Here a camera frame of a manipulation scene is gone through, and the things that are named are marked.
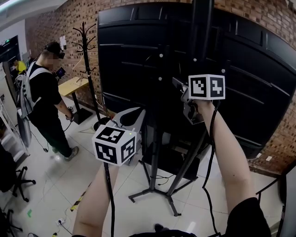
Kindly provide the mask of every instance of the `white cube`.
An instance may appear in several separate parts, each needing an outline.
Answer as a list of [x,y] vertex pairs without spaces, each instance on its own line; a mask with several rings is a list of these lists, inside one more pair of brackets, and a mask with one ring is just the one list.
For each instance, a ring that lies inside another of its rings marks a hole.
[[136,153],[137,133],[117,127],[100,125],[92,137],[98,160],[121,166]]
[[225,77],[221,75],[190,75],[189,98],[198,100],[225,99]]

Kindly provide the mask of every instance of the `black sleeve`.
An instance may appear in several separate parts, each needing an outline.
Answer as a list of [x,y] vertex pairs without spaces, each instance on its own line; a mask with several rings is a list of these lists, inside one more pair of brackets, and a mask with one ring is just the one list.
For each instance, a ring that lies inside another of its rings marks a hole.
[[246,199],[231,211],[225,236],[271,237],[257,198]]
[[62,98],[59,93],[59,87],[57,84],[57,80],[53,75],[47,75],[46,77],[46,85],[44,93],[42,94],[42,98],[46,99],[50,104],[57,105],[61,102]]

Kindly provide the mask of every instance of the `forearm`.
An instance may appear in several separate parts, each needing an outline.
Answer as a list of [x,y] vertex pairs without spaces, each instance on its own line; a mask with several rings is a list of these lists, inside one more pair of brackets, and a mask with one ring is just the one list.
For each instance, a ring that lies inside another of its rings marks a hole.
[[[205,102],[199,106],[198,110],[209,132],[214,106],[210,102]],[[246,156],[219,112],[214,121],[213,135],[230,212],[241,201],[255,197],[255,191]]]
[[69,109],[67,108],[65,102],[63,100],[61,100],[61,102],[57,105],[55,105],[55,107],[62,112],[63,114],[65,114],[68,118],[70,118],[72,116],[71,112],[69,111]]
[[[119,167],[109,165],[112,188],[114,187]],[[102,164],[94,181],[87,189],[79,204],[74,224],[73,235],[100,237],[110,198]]]

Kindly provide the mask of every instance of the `vr headset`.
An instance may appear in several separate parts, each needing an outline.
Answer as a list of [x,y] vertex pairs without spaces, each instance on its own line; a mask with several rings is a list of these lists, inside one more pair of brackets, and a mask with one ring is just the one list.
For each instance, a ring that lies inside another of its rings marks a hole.
[[60,59],[63,59],[65,56],[65,53],[60,47],[60,44],[58,42],[51,42],[45,46],[45,49],[48,52],[51,52],[55,55],[57,55]]

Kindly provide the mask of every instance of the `white backpack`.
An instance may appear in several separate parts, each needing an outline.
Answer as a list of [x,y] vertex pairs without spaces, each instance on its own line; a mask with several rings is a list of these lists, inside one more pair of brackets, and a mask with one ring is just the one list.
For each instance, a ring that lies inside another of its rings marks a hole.
[[45,68],[38,68],[30,75],[32,67],[35,63],[36,62],[31,63],[26,75],[19,75],[16,78],[16,80],[22,81],[21,87],[19,89],[19,97],[20,97],[20,107],[21,107],[23,119],[33,112],[33,108],[35,104],[41,99],[41,97],[39,97],[36,102],[33,102],[32,95],[31,95],[30,80],[35,76],[39,75],[40,73],[45,72],[45,73],[52,74],[49,70]]

